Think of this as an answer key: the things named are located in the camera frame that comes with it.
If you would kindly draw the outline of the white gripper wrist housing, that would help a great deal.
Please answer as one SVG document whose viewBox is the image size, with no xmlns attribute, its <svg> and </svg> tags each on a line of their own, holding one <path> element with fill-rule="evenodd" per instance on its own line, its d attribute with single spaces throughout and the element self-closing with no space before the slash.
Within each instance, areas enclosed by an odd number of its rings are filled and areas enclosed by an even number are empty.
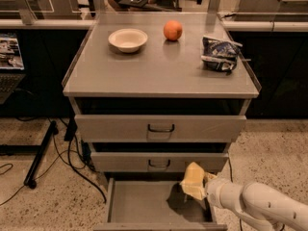
<svg viewBox="0 0 308 231">
<path fill-rule="evenodd" d="M 206 197 L 210 204 L 220 209 L 232 209 L 232 190 L 233 183 L 224 178 L 217 178 L 215 174 L 206 172 L 204 179 L 207 182 L 205 186 Z"/>
</svg>

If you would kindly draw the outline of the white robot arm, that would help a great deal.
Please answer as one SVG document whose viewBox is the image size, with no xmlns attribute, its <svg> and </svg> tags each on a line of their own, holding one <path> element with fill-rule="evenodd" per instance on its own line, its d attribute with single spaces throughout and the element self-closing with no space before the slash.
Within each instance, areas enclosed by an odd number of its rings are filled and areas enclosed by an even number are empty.
<svg viewBox="0 0 308 231">
<path fill-rule="evenodd" d="M 308 206 L 268 185 L 245 185 L 215 177 L 205 184 L 204 195 L 220 209 L 231 211 L 257 231 L 279 231 L 283 225 L 308 231 Z"/>
</svg>

